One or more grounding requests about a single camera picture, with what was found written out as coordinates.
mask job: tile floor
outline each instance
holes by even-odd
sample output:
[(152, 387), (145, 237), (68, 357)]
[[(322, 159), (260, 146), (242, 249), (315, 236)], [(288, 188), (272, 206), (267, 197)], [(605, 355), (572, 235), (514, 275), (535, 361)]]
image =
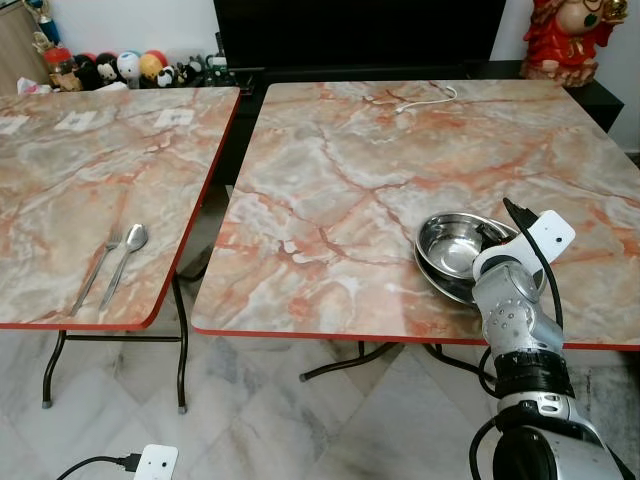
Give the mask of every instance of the tile floor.
[[(225, 208), (212, 195), (182, 264), (212, 239)], [(197, 285), (184, 288), (187, 309)], [(177, 328), (174, 300), (149, 329)], [(0, 479), (53, 480), (93, 455), (175, 445), (176, 480), (470, 478), (467, 449), (495, 412), (470, 374), (419, 345), (300, 383), (302, 371), (356, 354), (352, 343), (190, 336), (189, 412), (178, 415), (173, 344), (71, 342), (42, 410), (41, 381), (54, 333), (0, 331)], [(480, 350), (448, 347), (477, 362)], [(569, 352), (576, 393), (611, 447), (640, 475), (638, 355)], [(480, 456), (488, 472), (497, 436)], [(73, 479), (131, 479), (108, 464)], [(488, 473), (483, 478), (491, 478)]]

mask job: white device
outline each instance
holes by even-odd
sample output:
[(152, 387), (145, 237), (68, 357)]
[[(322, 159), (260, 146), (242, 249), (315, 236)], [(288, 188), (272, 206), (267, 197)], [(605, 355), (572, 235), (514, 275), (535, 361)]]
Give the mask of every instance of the white device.
[[(575, 230), (554, 210), (542, 212), (538, 220), (528, 230), (549, 263), (558, 258), (576, 238)], [(509, 243), (487, 248), (476, 257), (473, 262), (474, 280), (478, 281), (480, 278), (482, 267), (487, 260), (500, 256), (512, 257), (517, 260), (530, 275), (542, 269), (542, 264), (531, 245), (524, 235), (519, 234)]]
[(171, 480), (178, 460), (178, 449), (149, 444), (144, 447), (133, 480)]

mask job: fork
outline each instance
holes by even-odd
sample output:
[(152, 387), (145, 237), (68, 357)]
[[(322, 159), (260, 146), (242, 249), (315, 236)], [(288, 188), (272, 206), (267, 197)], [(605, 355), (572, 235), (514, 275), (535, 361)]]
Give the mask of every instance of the fork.
[(111, 250), (114, 250), (115, 248), (118, 247), (118, 245), (120, 245), (121, 239), (122, 239), (122, 233), (120, 232), (120, 229), (117, 226), (113, 227), (109, 232), (109, 239), (104, 244), (104, 250), (102, 251), (102, 256), (100, 257), (100, 260), (94, 267), (93, 272), (91, 272), (91, 276), (87, 279), (84, 286), (82, 287), (82, 291), (80, 292), (80, 295), (78, 295), (78, 300), (76, 300), (76, 303), (74, 303), (73, 308), (71, 309), (72, 317), (78, 312), (78, 310), (82, 306), (82, 302), (87, 296), (87, 293), (89, 293), (89, 289), (91, 288), (93, 281), (98, 276), (98, 271), (102, 266), (102, 262), (104, 262), (104, 259), (107, 258), (107, 255)]

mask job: marble table top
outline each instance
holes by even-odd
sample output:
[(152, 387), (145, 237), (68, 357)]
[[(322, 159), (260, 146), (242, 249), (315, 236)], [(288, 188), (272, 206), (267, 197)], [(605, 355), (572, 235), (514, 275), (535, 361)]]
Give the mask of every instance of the marble table top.
[[(0, 328), (118, 329), (157, 314), (239, 98), (236, 88), (0, 97)], [(112, 227), (149, 241), (102, 296), (111, 252), (71, 307)]]
[[(459, 97), (397, 114), (407, 102)], [(201, 333), (480, 343), (479, 313), (412, 254), (422, 220), (513, 225), (508, 196), (577, 237), (554, 263), (569, 347), (640, 348), (640, 171), (546, 81), (269, 89), (204, 277)], [(549, 289), (543, 298), (553, 316)]]

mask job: metal spoon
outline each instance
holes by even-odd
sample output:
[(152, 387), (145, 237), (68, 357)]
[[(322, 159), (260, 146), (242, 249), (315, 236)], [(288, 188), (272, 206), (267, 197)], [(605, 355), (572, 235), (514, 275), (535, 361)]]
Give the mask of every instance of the metal spoon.
[(120, 281), (120, 277), (122, 276), (122, 271), (124, 270), (124, 266), (129, 259), (129, 255), (133, 252), (140, 250), (145, 243), (147, 243), (147, 228), (141, 223), (136, 223), (131, 227), (129, 233), (127, 233), (127, 240), (125, 242), (125, 247), (127, 251), (124, 253), (122, 260), (120, 260), (120, 264), (116, 269), (116, 273), (113, 274), (113, 278), (109, 283), (109, 287), (107, 287), (107, 291), (104, 294), (104, 298), (102, 299), (102, 303), (100, 304), (100, 310), (104, 310), (104, 307), (107, 306), (109, 300), (113, 296), (113, 293), (116, 291), (116, 287), (118, 286), (118, 282)]

